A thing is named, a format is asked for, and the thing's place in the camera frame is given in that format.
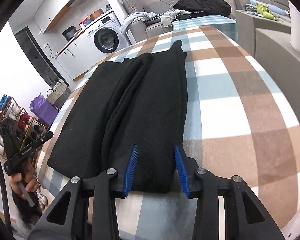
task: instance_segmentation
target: blue rubber tip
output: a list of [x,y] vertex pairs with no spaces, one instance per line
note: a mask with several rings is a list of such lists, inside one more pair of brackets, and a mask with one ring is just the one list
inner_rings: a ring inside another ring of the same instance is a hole
[[179,180],[180,180],[182,191],[184,192],[186,197],[189,197],[190,195],[189,177],[186,171],[186,167],[183,163],[178,146],[174,148],[174,156],[176,159],[176,166],[179,174]]
[[134,173],[136,171],[137,166],[137,160],[138,160],[138,147],[135,145],[133,147],[130,160],[128,162],[127,169],[124,173],[124,180],[123,180],[123,194],[126,197],[132,188]]

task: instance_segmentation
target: checkered tablecloth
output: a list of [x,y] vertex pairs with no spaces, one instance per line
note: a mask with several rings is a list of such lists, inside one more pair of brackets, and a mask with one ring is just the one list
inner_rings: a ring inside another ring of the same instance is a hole
[[222,15],[208,15],[182,21],[174,21],[172,24],[174,31],[196,26],[215,27],[235,42],[238,42],[237,22]]
[[[183,42],[182,49],[188,53],[185,152],[217,176],[243,177],[287,238],[290,228],[284,229],[291,227],[288,222],[300,212],[300,125],[262,66],[213,27],[186,28],[149,38],[109,55],[90,69],[53,123],[53,139],[42,147],[37,164],[40,183],[57,195],[69,180],[48,167],[47,160],[98,65],[164,51],[176,40]],[[223,235],[222,197],[219,205]],[[166,195],[132,192],[125,200],[117,199],[116,208],[121,239],[191,239],[196,199],[188,200],[178,181]]]

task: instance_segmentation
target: person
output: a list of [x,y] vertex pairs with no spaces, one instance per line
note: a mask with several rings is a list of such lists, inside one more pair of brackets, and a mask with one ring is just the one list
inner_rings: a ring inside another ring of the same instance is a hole
[[9,176],[12,199],[18,211],[16,222],[11,222],[13,236],[16,240],[26,240],[42,216],[39,201],[33,207],[30,207],[18,185],[18,182],[24,179],[27,183],[25,187],[27,192],[36,192],[40,188],[40,184],[34,176],[34,168],[29,160],[26,163],[26,169],[24,178],[21,173]]

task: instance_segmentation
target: silver screw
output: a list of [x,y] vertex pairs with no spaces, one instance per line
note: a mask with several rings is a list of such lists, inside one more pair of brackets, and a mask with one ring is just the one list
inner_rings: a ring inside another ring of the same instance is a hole
[[207,171],[206,171],[206,169],[205,168],[198,168],[197,169],[197,173],[199,173],[199,174],[205,174]]
[[80,178],[78,176],[74,176],[71,178],[72,183],[77,183],[77,182],[79,182],[79,180],[80,180]]
[[233,180],[234,180],[235,182],[241,182],[241,181],[242,181],[242,178],[241,178],[240,176],[238,176],[238,175],[235,175],[235,176],[233,176]]
[[109,169],[107,169],[107,173],[109,175],[115,174],[115,172],[116,172],[115,168],[109,168]]

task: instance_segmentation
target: paper roll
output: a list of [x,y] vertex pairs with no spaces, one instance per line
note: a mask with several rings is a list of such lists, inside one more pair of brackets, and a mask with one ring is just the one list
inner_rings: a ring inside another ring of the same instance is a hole
[[300,12],[289,1],[291,15],[291,46],[300,52]]

